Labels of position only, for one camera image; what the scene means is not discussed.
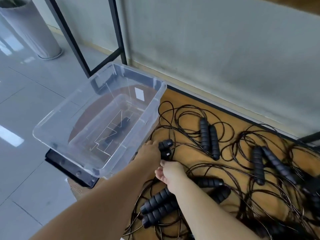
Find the tiled floor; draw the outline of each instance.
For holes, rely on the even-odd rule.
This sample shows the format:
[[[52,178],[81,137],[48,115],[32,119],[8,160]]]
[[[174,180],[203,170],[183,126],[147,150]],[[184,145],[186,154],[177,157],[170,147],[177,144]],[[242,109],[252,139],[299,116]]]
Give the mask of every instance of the tiled floor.
[[[63,36],[64,54],[39,59],[0,23],[0,239],[28,239],[75,202],[66,176],[44,161],[35,125],[87,78]],[[89,64],[106,55],[82,47]]]

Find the white label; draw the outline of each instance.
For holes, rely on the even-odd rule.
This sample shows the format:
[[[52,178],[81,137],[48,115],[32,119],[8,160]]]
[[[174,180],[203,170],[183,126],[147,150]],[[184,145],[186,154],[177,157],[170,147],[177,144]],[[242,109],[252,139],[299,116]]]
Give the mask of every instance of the white label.
[[[144,101],[144,95],[143,95],[143,90],[139,89],[139,88],[134,88],[136,91],[136,97],[137,99],[140,99],[142,101]]]

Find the left hand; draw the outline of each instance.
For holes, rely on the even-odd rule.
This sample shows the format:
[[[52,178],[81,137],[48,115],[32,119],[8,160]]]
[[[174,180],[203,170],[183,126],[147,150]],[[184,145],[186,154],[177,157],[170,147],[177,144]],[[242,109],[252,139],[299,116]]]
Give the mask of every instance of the left hand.
[[[142,147],[138,150],[136,157],[134,158],[137,162],[147,166],[150,172],[156,170],[160,165],[161,153],[159,151],[159,142],[158,141],[148,141],[143,144]]]

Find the right hand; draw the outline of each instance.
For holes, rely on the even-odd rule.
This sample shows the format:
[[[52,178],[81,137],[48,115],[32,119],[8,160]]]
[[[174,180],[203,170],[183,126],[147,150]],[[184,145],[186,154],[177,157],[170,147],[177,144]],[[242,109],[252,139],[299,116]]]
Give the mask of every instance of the right hand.
[[[183,166],[177,161],[164,161],[160,162],[161,167],[155,170],[155,176],[168,186],[168,190],[174,194],[178,184],[188,179]]]

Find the skirting board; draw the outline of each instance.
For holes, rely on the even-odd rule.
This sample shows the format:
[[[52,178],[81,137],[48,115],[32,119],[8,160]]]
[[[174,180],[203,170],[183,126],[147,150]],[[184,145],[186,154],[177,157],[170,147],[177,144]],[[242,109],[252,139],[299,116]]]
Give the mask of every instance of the skirting board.
[[[48,25],[49,29],[54,32],[54,33],[57,33],[57,34],[60,34],[63,36],[63,33],[60,29],[58,28],[55,28],[53,26],[50,26]],[[88,41],[85,41],[83,40],[82,41],[82,44],[84,44],[85,46],[88,46],[88,47],[91,47],[95,50],[98,50],[99,52],[102,52],[106,55],[110,55],[112,53],[111,50],[108,50],[106,48],[103,48],[101,46],[98,46],[96,44],[93,44],[91,42],[88,42]],[[267,117],[264,117],[263,115],[260,115],[260,114],[257,114],[257,113],[254,113],[248,109],[245,109],[245,108],[242,108],[234,103],[231,103],[227,100],[224,100],[218,96],[215,96],[211,93],[208,93],[208,92],[205,92],[199,88],[196,88],[194,86],[191,86],[185,82],[182,82],[180,80],[177,80],[171,76],[168,76],[162,72],[159,72],[157,70],[154,70],[150,67],[147,67],[141,63],[138,63],[134,60],[131,60],[131,59],[127,59],[127,62],[128,62],[128,65],[132,66],[132,67],[135,67],[135,68],[138,68],[142,71],[145,71],[147,73],[150,73],[154,76],[157,76],[163,80],[165,80],[169,85],[179,89],[179,90],[182,90],[183,92],[186,92],[186,93],[189,93],[195,97],[198,97],[199,99],[202,99],[202,100],[205,100],[211,104],[214,104],[218,107],[221,107],[223,109],[226,109],[230,112],[233,112],[239,116],[242,116],[246,119],[249,119],[251,121],[254,121],[256,123],[262,123],[262,124],[267,124],[267,125],[270,125],[276,129],[279,130],[280,133],[282,134],[285,134],[287,135],[288,137],[291,137],[295,140],[297,140],[298,138],[302,137],[303,135],[300,135],[298,134],[296,131],[292,130],[291,128],[283,125],[282,123],[279,123],[278,121],[275,121],[275,120],[272,120],[270,118],[267,118]]]

